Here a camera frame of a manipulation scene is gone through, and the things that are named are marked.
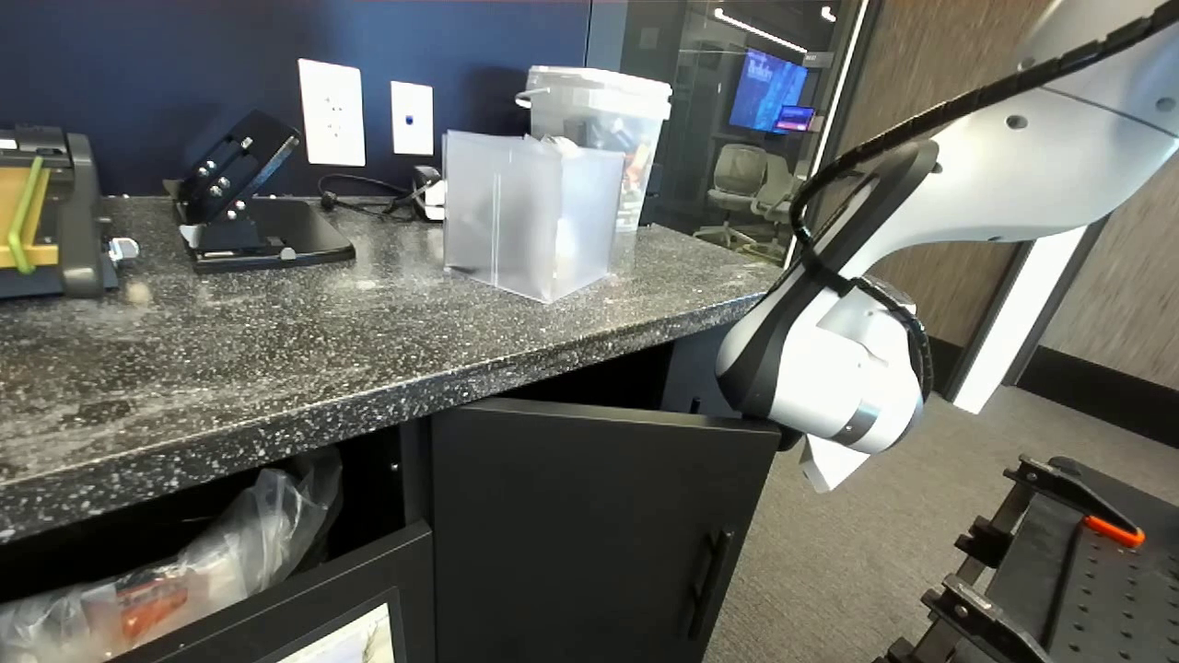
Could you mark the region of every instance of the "cabinet handle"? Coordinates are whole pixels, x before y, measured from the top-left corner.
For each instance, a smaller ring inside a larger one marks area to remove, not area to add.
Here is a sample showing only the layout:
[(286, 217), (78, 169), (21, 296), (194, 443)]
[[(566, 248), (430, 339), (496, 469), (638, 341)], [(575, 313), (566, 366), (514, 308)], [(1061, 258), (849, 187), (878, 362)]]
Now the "cabinet handle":
[(736, 529), (720, 529), (720, 535), (703, 538), (708, 567), (692, 582), (688, 637), (700, 637), (700, 631), (703, 631), (703, 614), (714, 603), (714, 592), (720, 592), (720, 582), (721, 582), (721, 567), (731, 559), (735, 543), (736, 543)]

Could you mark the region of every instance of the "yellow object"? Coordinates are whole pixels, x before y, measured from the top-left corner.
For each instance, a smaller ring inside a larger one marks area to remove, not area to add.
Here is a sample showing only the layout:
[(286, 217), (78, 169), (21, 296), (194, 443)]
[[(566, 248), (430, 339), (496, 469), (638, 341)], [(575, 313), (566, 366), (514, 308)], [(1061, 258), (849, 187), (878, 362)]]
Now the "yellow object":
[(36, 244), (47, 178), (41, 158), (28, 169), (0, 169), (0, 269), (59, 265), (59, 248)]

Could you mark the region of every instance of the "lid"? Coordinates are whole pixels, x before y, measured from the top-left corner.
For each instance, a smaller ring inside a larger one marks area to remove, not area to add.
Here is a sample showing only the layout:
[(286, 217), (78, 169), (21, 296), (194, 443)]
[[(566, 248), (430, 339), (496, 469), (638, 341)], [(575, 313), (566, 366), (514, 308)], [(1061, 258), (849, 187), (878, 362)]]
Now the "lid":
[(526, 70), (526, 90), (612, 90), (612, 91), (635, 91), (635, 95), (671, 95), (667, 81), (654, 81), (654, 76), (631, 76), (619, 70), (592, 70), (592, 66), (531, 66)]

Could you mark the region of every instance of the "wall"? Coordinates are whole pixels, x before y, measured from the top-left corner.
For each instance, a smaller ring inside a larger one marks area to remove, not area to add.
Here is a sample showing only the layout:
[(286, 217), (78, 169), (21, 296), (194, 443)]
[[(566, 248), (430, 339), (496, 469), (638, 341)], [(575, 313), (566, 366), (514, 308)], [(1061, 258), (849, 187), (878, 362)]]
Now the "wall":
[[(907, 115), (1001, 76), (1045, 0), (886, 0), (843, 129), (843, 149)], [(919, 248), (878, 275), (911, 290), (937, 339), (965, 347), (1001, 279), (1011, 248)]]
[(430, 81), (437, 126), (526, 129), (514, 108), (531, 64), (585, 64), (591, 0), (3, 0), (0, 120), (95, 141), (108, 190), (161, 178), (240, 115), (296, 129), (296, 59), (366, 70), (369, 164), (388, 169), (388, 81)]
[(1179, 164), (1113, 212), (1042, 347), (1179, 389)]

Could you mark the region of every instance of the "plastic bag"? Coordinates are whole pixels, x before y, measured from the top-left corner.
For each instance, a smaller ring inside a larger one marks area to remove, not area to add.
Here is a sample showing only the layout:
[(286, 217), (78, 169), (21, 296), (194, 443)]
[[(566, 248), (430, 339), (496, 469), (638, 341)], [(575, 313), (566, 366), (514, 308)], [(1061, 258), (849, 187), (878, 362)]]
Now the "plastic bag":
[(240, 603), (299, 567), (335, 492), (335, 457), (310, 465), (299, 484), (267, 469), (181, 555), (95, 587), (0, 603), (0, 659), (95, 663)]

